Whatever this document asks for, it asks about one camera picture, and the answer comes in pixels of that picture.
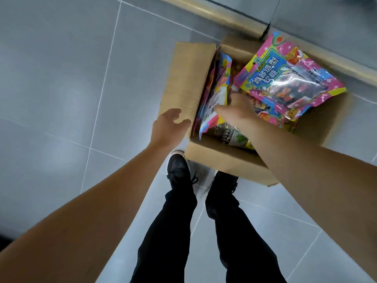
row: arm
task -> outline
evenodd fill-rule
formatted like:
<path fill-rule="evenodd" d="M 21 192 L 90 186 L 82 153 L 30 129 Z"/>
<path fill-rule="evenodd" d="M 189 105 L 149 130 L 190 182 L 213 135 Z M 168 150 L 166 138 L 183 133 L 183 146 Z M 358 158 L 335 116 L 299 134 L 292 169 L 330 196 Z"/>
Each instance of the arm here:
<path fill-rule="evenodd" d="M 218 106 L 323 230 L 377 279 L 377 167 L 314 145 L 260 119 L 243 95 Z"/>
<path fill-rule="evenodd" d="M 180 109 L 153 123 L 148 147 L 0 253 L 0 282 L 95 282 L 139 210 L 159 167 L 184 137 Z"/>

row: shoe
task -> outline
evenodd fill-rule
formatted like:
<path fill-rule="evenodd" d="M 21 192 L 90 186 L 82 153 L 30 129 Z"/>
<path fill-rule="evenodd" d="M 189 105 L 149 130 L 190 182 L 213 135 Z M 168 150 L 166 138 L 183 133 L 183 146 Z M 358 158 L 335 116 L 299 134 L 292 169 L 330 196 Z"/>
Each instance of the shoe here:
<path fill-rule="evenodd" d="M 170 154 L 169 162 L 167 163 L 167 178 L 170 181 L 172 189 L 190 186 L 195 184 L 199 179 L 194 177 L 191 179 L 191 164 L 185 159 L 183 151 L 173 151 Z"/>
<path fill-rule="evenodd" d="M 210 192 L 212 186 L 215 186 L 214 192 L 216 191 L 216 192 L 225 192 L 225 193 L 232 194 L 235 192 L 237 188 L 238 180 L 239 180 L 238 176 L 233 176 L 224 172 L 215 171 L 212 184 L 210 185 L 209 188 L 205 190 L 202 197 L 204 206 L 206 206 L 205 201 L 208 197 L 208 193 Z"/>

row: tiled floor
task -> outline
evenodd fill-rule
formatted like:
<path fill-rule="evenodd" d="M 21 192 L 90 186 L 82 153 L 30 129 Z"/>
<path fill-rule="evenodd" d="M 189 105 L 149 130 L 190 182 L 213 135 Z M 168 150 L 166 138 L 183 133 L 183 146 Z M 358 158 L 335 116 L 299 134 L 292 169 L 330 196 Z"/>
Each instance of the tiled floor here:
<path fill-rule="evenodd" d="M 123 1 L 0 0 L 0 233 L 19 236 L 146 146 L 177 41 L 233 33 L 158 0 Z M 327 146 L 377 164 L 377 89 L 342 79 L 354 103 Z M 200 198 L 213 171 L 194 166 Z M 170 189 L 164 173 L 98 282 L 129 281 Z M 283 186 L 240 180 L 235 196 L 289 282 L 373 282 Z M 225 282 L 202 211 L 199 201 L 186 282 Z"/>

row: person's left hand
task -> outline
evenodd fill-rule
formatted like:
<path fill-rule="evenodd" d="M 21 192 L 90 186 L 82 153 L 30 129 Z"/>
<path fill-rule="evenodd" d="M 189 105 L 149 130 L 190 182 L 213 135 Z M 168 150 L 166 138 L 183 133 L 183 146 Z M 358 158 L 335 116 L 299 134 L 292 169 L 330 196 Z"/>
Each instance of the person's left hand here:
<path fill-rule="evenodd" d="M 169 152 L 178 146 L 191 125 L 189 119 L 174 123 L 180 114 L 181 109 L 171 108 L 154 121 L 150 145 L 167 149 Z"/>

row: leg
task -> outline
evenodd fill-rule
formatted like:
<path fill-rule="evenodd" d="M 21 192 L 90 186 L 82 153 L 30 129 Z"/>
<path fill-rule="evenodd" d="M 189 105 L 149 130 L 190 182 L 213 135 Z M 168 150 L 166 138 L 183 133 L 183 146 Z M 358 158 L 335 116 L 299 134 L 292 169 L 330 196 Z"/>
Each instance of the leg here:
<path fill-rule="evenodd" d="M 218 172 L 206 199 L 207 214 L 215 220 L 220 260 L 227 283 L 285 282 L 277 257 L 259 236 L 232 195 L 238 178 Z"/>
<path fill-rule="evenodd" d="M 172 155 L 168 164 L 172 190 L 151 224 L 138 252 L 131 283 L 184 282 L 190 248 L 190 223 L 197 201 L 184 157 Z"/>

